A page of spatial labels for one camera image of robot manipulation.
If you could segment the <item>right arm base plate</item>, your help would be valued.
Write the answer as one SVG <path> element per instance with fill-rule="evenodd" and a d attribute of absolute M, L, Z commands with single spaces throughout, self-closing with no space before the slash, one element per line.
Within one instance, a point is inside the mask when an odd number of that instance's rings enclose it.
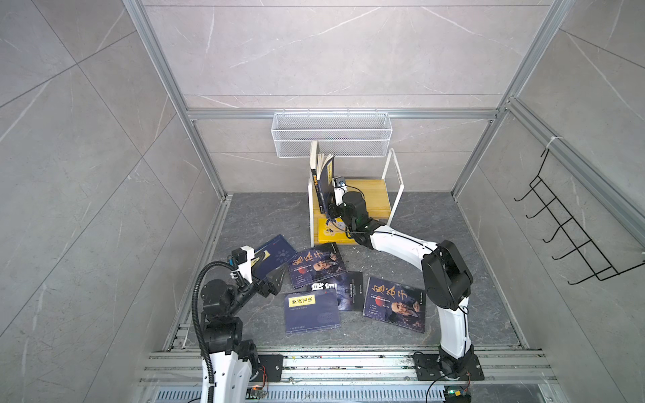
<path fill-rule="evenodd" d="M 439 350 L 438 354 L 412 354 L 413 366 L 419 381 L 432 381 L 443 377 L 457 380 L 484 380 L 485 376 L 479 358 L 471 347 L 465 356 L 455 359 L 450 354 Z"/>

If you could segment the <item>navy book yin-yang cover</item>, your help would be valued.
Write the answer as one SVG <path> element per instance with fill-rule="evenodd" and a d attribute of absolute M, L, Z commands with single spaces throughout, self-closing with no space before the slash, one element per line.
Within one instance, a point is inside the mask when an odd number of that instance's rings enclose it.
<path fill-rule="evenodd" d="M 281 234 L 275 236 L 255 250 L 255 257 L 252 260 L 253 276 L 264 280 L 272 270 L 287 263 L 296 253 L 297 251 Z"/>

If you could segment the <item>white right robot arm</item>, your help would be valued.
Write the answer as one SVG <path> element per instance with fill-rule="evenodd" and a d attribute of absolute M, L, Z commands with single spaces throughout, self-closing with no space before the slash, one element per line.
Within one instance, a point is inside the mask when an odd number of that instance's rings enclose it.
<path fill-rule="evenodd" d="M 441 374 L 448 379 L 467 374 L 467 365 L 475 359 L 468 326 L 474 279 L 457 247 L 448 240 L 434 243 L 414 238 L 372 218 L 359 191 L 347 191 L 341 201 L 332 200 L 327 211 L 331 222 L 343 221 L 346 235 L 357 244 L 393 255 L 422 272 L 425 295 L 437 307 L 440 320 Z"/>

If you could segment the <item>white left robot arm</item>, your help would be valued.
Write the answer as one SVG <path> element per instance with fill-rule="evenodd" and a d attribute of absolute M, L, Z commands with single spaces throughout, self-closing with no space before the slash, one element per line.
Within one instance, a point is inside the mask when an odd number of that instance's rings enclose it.
<path fill-rule="evenodd" d="M 201 402 L 244 402 L 268 396 L 271 382 L 282 379 L 284 357 L 260 354 L 251 339 L 243 339 L 243 322 L 237 313 L 255 295 L 278 295 L 284 270 L 252 282 L 240 277 L 235 285 L 221 279 L 203 280 L 224 262 L 212 262 L 198 274 L 191 295 L 191 320 L 202 356 Z"/>

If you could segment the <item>dark book pages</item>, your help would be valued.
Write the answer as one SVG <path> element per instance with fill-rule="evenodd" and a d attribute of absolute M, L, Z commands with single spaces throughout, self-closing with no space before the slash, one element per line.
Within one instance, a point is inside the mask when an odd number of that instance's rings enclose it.
<path fill-rule="evenodd" d="M 329 205 L 334 198 L 334 156 L 332 154 L 317 154 L 317 196 L 321 213 L 329 216 Z"/>

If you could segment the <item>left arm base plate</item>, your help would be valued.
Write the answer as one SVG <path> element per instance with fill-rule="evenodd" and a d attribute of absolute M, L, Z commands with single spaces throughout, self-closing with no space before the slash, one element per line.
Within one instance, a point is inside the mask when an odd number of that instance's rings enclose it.
<path fill-rule="evenodd" d="M 285 356 L 281 354 L 260 354 L 251 360 L 251 382 L 280 382 Z"/>

